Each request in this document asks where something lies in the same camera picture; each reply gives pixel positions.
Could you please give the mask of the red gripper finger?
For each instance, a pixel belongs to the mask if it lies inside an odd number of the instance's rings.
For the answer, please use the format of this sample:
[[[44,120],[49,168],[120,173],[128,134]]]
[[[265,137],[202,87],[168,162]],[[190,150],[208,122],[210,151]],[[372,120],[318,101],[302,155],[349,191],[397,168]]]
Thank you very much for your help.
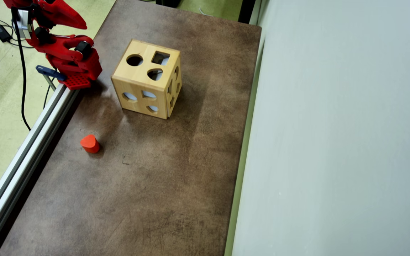
[[[57,25],[64,25],[82,30],[87,29],[86,21],[64,0],[55,0],[51,4],[51,12],[51,20]]]

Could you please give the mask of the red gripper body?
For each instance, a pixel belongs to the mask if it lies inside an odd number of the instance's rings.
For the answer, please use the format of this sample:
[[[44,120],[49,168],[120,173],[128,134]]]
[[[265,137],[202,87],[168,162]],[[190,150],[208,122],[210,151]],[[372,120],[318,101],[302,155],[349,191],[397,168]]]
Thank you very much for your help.
[[[52,29],[58,25],[53,13],[44,9],[44,5],[52,5],[56,0],[32,0],[31,19],[36,20],[41,27]]]

